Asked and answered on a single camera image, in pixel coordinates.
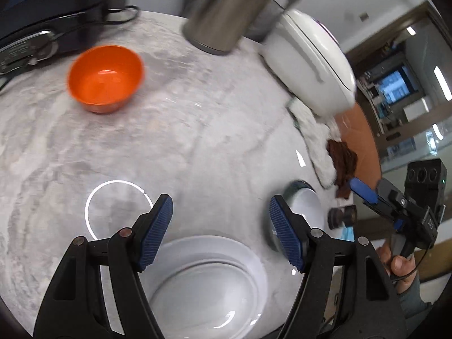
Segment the grey sleeve right forearm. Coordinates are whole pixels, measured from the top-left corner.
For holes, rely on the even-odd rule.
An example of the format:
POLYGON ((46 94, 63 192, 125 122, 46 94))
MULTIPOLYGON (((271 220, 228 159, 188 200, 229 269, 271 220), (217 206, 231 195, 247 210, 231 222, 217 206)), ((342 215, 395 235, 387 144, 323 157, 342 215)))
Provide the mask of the grey sleeve right forearm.
POLYGON ((432 309, 429 301, 421 298, 421 283, 418 275, 414 275, 413 283, 403 293, 398 295, 402 311, 407 321, 423 321, 432 309))

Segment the person's right hand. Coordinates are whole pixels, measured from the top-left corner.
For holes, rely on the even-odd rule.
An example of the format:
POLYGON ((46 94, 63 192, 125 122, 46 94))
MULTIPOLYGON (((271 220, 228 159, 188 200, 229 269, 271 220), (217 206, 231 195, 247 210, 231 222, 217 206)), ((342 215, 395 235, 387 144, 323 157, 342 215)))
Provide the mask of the person's right hand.
POLYGON ((392 256, 391 244, 388 240, 384 241, 384 244, 377 248, 376 252, 387 274, 397 277, 403 277, 409 274, 409 276, 398 280, 395 284, 395 290, 398 294, 406 292, 417 277, 417 271, 414 269, 416 267, 414 255, 411 255, 409 258, 392 256))

